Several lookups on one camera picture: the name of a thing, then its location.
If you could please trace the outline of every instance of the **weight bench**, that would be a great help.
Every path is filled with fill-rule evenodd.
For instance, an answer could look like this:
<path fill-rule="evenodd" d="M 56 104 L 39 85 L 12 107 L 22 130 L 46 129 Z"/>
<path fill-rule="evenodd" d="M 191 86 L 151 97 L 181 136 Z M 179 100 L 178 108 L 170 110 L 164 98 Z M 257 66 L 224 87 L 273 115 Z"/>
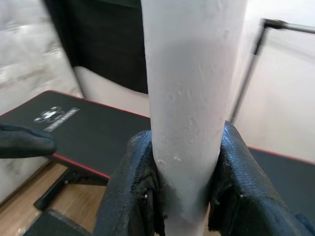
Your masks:
<path fill-rule="evenodd" d="M 57 142 L 47 156 L 68 169 L 34 203 L 45 210 L 69 183 L 106 185 L 128 140 L 150 130 L 150 119 L 56 91 L 44 92 L 2 115 L 1 123 L 46 130 Z"/>
<path fill-rule="evenodd" d="M 150 129 L 150 119 L 85 99 L 47 91 L 2 115 L 0 123 L 46 130 L 57 140 L 49 158 L 68 170 L 35 202 L 47 208 L 68 183 L 106 185 L 128 140 Z M 315 165 L 250 148 L 283 200 L 315 224 Z"/>

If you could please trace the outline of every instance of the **bench leg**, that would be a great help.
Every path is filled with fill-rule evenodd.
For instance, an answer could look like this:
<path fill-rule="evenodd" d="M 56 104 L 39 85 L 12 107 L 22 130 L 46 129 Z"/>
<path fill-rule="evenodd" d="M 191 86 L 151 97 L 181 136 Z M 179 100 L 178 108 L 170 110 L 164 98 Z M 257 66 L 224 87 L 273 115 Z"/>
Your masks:
<path fill-rule="evenodd" d="M 63 189 L 67 184 L 67 176 L 72 170 L 67 169 L 50 187 L 49 189 L 36 200 L 33 204 L 38 210 L 44 211 L 49 204 L 53 201 L 54 197 Z"/>

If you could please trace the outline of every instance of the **mattress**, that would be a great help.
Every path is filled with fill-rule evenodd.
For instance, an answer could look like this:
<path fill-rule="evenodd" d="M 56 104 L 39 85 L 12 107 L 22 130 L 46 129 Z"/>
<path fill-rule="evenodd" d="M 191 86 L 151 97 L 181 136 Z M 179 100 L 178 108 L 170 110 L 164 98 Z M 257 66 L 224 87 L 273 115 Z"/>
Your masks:
<path fill-rule="evenodd" d="M 81 96 L 50 16 L 40 0 L 0 0 L 0 114 L 45 90 Z M 0 160 L 0 203 L 46 160 Z"/>

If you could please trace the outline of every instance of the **black metal frame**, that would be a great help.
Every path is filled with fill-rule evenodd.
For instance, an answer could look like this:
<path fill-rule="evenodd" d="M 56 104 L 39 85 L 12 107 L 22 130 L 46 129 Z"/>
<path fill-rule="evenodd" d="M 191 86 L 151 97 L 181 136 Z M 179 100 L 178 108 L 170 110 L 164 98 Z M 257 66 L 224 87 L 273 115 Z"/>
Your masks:
<path fill-rule="evenodd" d="M 108 179 L 97 176 L 88 171 L 82 171 L 76 168 L 68 168 L 33 204 L 38 210 L 47 209 L 53 199 L 62 191 L 67 184 L 86 184 L 106 186 Z"/>

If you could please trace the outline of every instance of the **black mat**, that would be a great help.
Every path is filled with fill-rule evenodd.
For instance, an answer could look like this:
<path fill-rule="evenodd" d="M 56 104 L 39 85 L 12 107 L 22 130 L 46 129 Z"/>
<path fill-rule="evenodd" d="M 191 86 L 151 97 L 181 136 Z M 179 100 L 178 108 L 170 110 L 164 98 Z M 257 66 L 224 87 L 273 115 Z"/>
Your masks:
<path fill-rule="evenodd" d="M 91 236 L 81 226 L 54 210 L 44 211 L 23 236 Z"/>
<path fill-rule="evenodd" d="M 260 150 L 251 153 L 289 208 L 315 226 L 315 165 Z"/>

